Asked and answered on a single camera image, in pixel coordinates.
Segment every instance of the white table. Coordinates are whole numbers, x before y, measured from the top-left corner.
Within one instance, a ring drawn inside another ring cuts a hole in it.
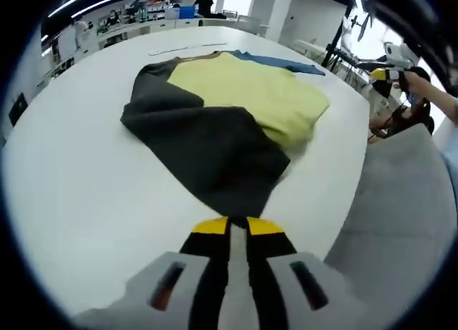
[[[227,44],[148,55],[158,47],[221,42]],[[180,250],[196,223],[218,217],[120,122],[143,66],[215,49],[311,63],[226,27],[148,34],[73,66],[36,97],[14,128],[3,166],[11,222],[37,278],[69,314],[118,299],[127,279],[165,251]],[[306,154],[273,191],[263,218],[282,226],[298,251],[324,258],[358,185],[369,104],[331,73],[298,78],[321,88],[331,106]]]

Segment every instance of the gray sofa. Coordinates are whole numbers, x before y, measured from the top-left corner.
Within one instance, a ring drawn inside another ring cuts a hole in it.
[[[417,125],[368,146],[354,203],[325,262],[353,281],[379,328],[428,285],[456,227],[446,166]]]

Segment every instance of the black stand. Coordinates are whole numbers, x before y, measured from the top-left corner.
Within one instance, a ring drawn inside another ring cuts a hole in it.
[[[350,13],[351,13],[351,10],[352,10],[352,9],[353,9],[353,2],[351,2],[351,3],[346,7],[346,10],[345,10],[345,17],[349,17],[349,16],[350,16]],[[333,53],[334,53],[334,51],[335,51],[335,49],[336,49],[338,40],[341,38],[343,27],[344,27],[344,20],[342,19],[341,25],[338,27],[337,32],[336,32],[336,35],[334,36],[334,39],[333,39],[332,42],[326,47],[326,51],[328,51],[328,52],[326,53],[326,56],[324,57],[324,60],[323,60],[323,62],[321,63],[321,66],[322,66],[322,67],[327,67],[327,66],[328,66],[329,60],[331,59],[331,56],[333,55]]]

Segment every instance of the blue fabric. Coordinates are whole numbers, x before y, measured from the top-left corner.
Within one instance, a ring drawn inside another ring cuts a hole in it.
[[[281,67],[287,69],[291,72],[303,72],[305,74],[319,74],[324,76],[325,73],[318,70],[314,65],[303,64],[298,62],[293,62],[292,60],[264,57],[264,56],[253,56],[248,52],[242,53],[239,50],[236,51],[226,51],[227,53],[232,54],[234,57],[237,57],[241,60],[251,60],[259,64],[268,65],[270,67]]]
[[[449,171],[458,210],[458,128],[453,132],[447,149],[443,153],[445,165]]]

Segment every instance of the blue container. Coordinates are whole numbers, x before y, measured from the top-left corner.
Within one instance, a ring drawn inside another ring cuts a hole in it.
[[[194,19],[195,8],[194,6],[180,7],[180,19]]]

